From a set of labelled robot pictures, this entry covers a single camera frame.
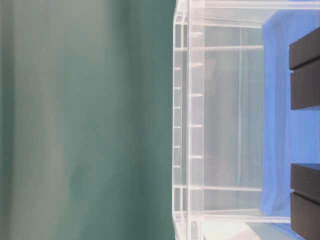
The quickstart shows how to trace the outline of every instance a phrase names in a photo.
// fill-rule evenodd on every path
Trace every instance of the plastic container wall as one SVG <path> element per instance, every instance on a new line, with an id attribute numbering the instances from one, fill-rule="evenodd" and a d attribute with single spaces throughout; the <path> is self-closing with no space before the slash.
<path id="1" fill-rule="evenodd" d="M 278 13 L 290 18 L 319 10 L 316 1 L 177 1 L 172 109 L 176 239 L 299 238 L 276 226 L 289 224 L 289 214 L 261 208 L 268 187 L 262 29 Z M 285 45 L 279 54 L 287 51 Z"/>

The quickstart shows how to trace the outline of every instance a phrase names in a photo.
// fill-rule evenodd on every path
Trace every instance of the blue fabric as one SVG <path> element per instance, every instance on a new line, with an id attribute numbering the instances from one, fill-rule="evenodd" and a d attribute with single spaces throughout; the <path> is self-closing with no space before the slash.
<path id="1" fill-rule="evenodd" d="M 320 112 L 291 110 L 289 45 L 320 25 L 318 10 L 282 10 L 262 26 L 264 152 L 260 209 L 290 216 L 291 163 L 320 163 Z M 297 239 L 289 224 L 277 227 Z"/>

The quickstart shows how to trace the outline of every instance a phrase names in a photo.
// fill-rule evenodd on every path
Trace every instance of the teal fabric backdrop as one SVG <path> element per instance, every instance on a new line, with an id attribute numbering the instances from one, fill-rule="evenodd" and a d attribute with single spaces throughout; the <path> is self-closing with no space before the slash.
<path id="1" fill-rule="evenodd" d="M 174 6 L 1 0 L 1 239 L 174 239 Z"/>

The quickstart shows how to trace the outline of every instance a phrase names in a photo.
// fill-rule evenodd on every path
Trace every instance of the clear plastic container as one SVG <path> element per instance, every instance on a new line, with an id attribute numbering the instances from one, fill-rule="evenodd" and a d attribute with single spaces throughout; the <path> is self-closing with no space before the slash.
<path id="1" fill-rule="evenodd" d="M 278 26 L 285 31 L 275 30 Z M 271 104 L 286 102 L 283 112 L 291 114 L 287 95 L 272 96 L 290 88 L 289 44 L 319 26 L 317 1 L 177 0 L 172 127 L 177 240 L 300 239 L 290 231 L 290 163 L 274 164 L 274 175 L 266 152 L 277 145 L 270 135 L 277 133 L 273 120 L 282 114 Z M 269 79 L 277 84 L 269 86 Z M 280 79 L 286 79 L 283 85 Z M 294 130 L 288 134 L 297 137 Z M 273 191 L 276 178 L 285 183 Z M 267 206 L 269 198 L 282 200 Z"/>

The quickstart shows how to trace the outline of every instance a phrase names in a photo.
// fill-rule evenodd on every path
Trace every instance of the blue cloth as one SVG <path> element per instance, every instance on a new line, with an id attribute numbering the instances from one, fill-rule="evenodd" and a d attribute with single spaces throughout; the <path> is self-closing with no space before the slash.
<path id="1" fill-rule="evenodd" d="M 320 112 L 291 110 L 289 45 L 320 25 L 318 10 L 281 10 L 262 26 L 264 152 L 260 209 L 290 216 L 291 163 L 320 163 Z M 289 224 L 277 228 L 299 239 Z"/>

